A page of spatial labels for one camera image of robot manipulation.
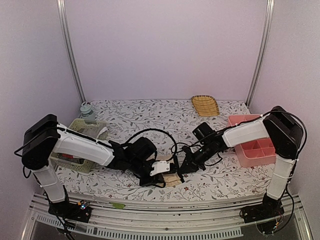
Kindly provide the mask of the beige garment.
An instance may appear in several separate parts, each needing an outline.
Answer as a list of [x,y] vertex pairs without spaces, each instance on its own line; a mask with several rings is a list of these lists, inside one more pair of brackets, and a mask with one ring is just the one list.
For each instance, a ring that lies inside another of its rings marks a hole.
[[184,183],[183,177],[178,174],[179,163],[177,157],[169,160],[170,157],[170,155],[160,155],[156,158],[157,161],[168,161],[170,163],[170,170],[160,174],[164,181],[164,184],[160,184],[161,187],[175,187]]

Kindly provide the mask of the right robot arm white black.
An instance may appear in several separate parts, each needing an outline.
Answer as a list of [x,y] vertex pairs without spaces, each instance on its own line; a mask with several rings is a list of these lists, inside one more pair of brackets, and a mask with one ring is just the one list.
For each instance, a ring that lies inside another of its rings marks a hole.
[[185,158],[180,173],[205,170],[205,163],[214,155],[229,148],[240,154],[238,160],[243,167],[274,163],[275,167],[265,195],[269,198],[259,206],[262,218],[269,218],[278,210],[279,200],[292,178],[295,164],[303,149],[307,130],[303,122],[281,106],[256,118],[233,116],[234,122],[221,130],[213,130],[206,122],[193,130],[201,144],[192,151],[183,147]]

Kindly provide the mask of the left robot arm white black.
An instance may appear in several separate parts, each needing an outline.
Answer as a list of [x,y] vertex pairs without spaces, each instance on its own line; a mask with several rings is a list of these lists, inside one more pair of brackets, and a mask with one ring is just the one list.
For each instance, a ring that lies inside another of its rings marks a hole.
[[164,186],[162,175],[153,172],[155,161],[149,158],[156,153],[156,147],[149,139],[103,143],[59,124],[53,114],[46,115],[25,132],[21,151],[23,166],[35,175],[63,217],[70,217],[75,210],[66,200],[64,187],[49,163],[51,153],[75,156],[114,170],[129,170],[139,178],[141,187]]

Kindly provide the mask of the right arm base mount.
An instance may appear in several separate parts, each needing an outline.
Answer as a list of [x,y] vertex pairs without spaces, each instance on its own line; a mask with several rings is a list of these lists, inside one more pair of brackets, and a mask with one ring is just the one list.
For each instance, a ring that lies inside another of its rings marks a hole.
[[252,223],[256,221],[266,220],[277,217],[285,213],[281,201],[267,200],[255,205],[247,205],[242,207],[239,216],[245,223]]

